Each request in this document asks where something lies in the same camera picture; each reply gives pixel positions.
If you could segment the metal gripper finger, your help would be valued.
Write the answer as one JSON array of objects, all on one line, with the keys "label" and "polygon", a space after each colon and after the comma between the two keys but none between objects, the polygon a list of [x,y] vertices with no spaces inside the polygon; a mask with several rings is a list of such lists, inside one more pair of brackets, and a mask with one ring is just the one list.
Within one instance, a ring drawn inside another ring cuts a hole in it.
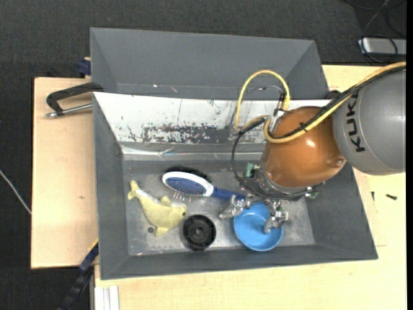
[{"label": "metal gripper finger", "polygon": [[272,229],[280,228],[289,219],[289,213],[284,210],[270,211],[265,220],[263,232],[269,234]]},{"label": "metal gripper finger", "polygon": [[223,207],[218,214],[219,219],[229,219],[239,216],[245,208],[246,201],[244,198],[238,198],[236,195],[232,195],[227,201],[227,204]]}]

